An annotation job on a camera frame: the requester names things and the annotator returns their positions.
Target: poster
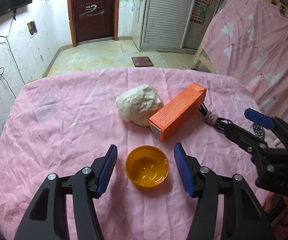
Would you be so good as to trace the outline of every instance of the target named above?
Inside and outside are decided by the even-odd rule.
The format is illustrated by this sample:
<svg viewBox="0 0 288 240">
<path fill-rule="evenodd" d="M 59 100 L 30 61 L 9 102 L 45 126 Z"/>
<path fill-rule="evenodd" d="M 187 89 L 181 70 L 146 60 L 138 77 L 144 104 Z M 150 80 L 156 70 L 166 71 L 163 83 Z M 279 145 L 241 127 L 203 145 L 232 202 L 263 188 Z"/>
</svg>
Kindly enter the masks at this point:
<svg viewBox="0 0 288 240">
<path fill-rule="evenodd" d="M 203 24 L 211 0 L 195 0 L 191 22 Z"/>
</svg>

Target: door frame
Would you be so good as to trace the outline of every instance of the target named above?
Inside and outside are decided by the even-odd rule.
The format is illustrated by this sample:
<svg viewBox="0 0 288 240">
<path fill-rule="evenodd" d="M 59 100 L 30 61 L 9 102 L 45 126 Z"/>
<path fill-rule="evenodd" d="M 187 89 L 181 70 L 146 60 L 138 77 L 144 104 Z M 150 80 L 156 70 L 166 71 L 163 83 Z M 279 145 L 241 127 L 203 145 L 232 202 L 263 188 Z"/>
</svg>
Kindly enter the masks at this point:
<svg viewBox="0 0 288 240">
<path fill-rule="evenodd" d="M 75 30 L 75 21 L 74 21 L 74 7 L 73 0 L 67 0 L 68 5 L 68 20 L 69 28 L 71 30 L 72 45 L 73 47 L 77 46 L 77 37 Z M 114 0 L 114 20 L 113 20 L 113 38 L 114 41 L 118 41 L 118 12 L 119 12 L 120 0 Z"/>
</svg>

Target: white wall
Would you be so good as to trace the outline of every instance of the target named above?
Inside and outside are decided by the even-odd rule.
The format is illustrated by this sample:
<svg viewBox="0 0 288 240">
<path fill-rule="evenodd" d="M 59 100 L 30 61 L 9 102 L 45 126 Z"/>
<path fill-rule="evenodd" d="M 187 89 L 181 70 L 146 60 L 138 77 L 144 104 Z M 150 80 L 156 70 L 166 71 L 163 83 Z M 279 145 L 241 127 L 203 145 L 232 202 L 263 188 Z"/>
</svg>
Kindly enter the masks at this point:
<svg viewBox="0 0 288 240">
<path fill-rule="evenodd" d="M 121 1 L 119 6 L 118 36 L 131 36 L 133 12 L 133 0 Z"/>
<path fill-rule="evenodd" d="M 12 12 L 0 17 L 0 34 L 8 33 Z M 41 78 L 47 65 L 60 47 L 52 0 L 33 0 L 33 3 L 17 10 L 8 40 L 25 82 Z M 35 21 L 38 33 L 30 37 L 27 24 Z M 5 38 L 0 38 L 0 68 L 3 67 L 4 78 L 17 96 L 23 82 L 9 51 Z M 0 136 L 14 96 L 0 77 Z"/>
<path fill-rule="evenodd" d="M 51 1 L 53 4 L 56 33 L 60 43 L 60 47 L 72 44 L 72 36 L 68 20 L 67 0 L 51 0 Z"/>
</svg>

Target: orange bowl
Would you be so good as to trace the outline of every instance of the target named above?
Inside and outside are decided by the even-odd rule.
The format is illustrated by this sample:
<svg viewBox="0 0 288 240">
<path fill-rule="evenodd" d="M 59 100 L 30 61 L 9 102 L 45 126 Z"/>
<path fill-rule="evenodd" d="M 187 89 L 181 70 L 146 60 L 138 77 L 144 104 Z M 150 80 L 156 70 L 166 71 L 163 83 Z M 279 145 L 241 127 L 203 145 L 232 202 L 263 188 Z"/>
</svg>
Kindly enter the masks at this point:
<svg viewBox="0 0 288 240">
<path fill-rule="evenodd" d="M 125 161 L 127 177 L 140 187 L 155 187 L 161 184 L 169 169 L 166 155 L 154 146 L 143 145 L 135 148 Z"/>
</svg>

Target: rope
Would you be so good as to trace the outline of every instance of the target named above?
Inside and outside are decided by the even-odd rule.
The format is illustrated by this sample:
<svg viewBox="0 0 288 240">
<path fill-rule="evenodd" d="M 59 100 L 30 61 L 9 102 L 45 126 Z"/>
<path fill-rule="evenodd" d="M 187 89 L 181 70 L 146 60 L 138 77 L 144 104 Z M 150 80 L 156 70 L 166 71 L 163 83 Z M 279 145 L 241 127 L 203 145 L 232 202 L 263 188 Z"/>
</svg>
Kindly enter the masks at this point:
<svg viewBox="0 0 288 240">
<path fill-rule="evenodd" d="M 210 125 L 215 125 L 218 117 L 219 116 L 217 114 L 214 114 L 211 111 L 207 111 L 205 116 L 205 122 Z"/>
</svg>

